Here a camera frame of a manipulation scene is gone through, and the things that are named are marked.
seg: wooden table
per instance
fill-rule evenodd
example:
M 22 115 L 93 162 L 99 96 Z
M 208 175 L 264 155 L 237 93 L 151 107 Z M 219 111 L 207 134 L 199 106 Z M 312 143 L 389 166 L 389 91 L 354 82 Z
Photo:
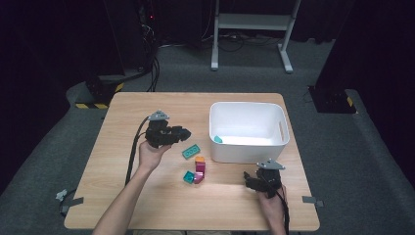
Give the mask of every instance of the wooden table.
M 147 181 L 129 228 L 158 230 L 267 230 L 257 195 L 245 186 L 243 172 L 252 176 L 255 164 L 222 164 L 210 158 L 208 117 L 210 106 L 220 101 L 267 102 L 282 107 L 290 131 L 290 142 L 278 162 L 287 187 L 290 230 L 314 231 L 319 220 L 313 204 L 302 202 L 311 196 L 299 149 L 283 97 L 275 93 L 133 93 L 115 94 L 90 159 L 79 182 L 75 198 L 84 203 L 71 207 L 67 228 L 92 229 L 124 186 L 134 135 L 142 120 L 157 110 L 170 116 L 169 126 L 182 125 L 192 136 L 174 144 Z M 182 151 L 197 144 L 207 162 L 206 178 L 200 184 L 183 180 L 195 170 L 194 159 L 185 160 Z

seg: white container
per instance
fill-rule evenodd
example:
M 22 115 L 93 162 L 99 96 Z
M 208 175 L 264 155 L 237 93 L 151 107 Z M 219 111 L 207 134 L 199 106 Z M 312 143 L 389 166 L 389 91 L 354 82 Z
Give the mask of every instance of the white container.
M 209 136 L 214 161 L 238 164 L 277 160 L 290 140 L 281 107 L 252 102 L 214 103 Z

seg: white metal frame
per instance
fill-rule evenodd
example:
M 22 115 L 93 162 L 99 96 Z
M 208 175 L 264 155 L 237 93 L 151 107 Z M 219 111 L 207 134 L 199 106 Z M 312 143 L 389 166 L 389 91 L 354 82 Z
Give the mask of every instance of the white metal frame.
M 247 14 L 220 14 L 219 0 L 216 0 L 214 17 L 213 47 L 211 52 L 211 69 L 217 71 L 219 68 L 218 32 L 220 28 L 240 29 L 265 29 L 286 31 L 282 44 L 278 44 L 278 52 L 287 73 L 293 72 L 290 59 L 287 54 L 287 45 L 290 41 L 291 32 L 296 22 L 301 0 L 296 0 L 292 13 L 288 16 L 274 15 L 247 15 Z

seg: pink block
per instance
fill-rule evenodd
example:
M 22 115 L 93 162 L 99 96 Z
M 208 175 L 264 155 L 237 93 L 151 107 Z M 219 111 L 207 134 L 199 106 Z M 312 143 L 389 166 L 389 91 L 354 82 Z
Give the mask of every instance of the pink block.
M 205 178 L 205 175 L 202 172 L 196 172 L 193 178 L 193 183 L 198 184 L 202 182 L 204 178 Z
M 205 162 L 196 162 L 196 172 L 202 172 L 205 174 L 206 163 Z

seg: human hand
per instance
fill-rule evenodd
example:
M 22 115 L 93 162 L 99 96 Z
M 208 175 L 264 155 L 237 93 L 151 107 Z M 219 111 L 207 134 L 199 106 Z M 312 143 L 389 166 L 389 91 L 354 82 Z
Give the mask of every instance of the human hand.
M 152 147 L 148 141 L 144 141 L 139 146 L 139 163 L 138 167 L 148 170 L 149 172 L 153 171 L 157 166 L 159 166 L 161 157 L 171 148 L 171 145 L 163 145 L 158 149 Z
M 286 187 L 283 185 L 277 192 L 287 203 Z M 270 226 L 272 234 L 286 234 L 284 229 L 284 206 L 281 199 L 277 195 L 268 199 L 268 194 L 266 192 L 256 193 L 258 194 L 259 204 Z

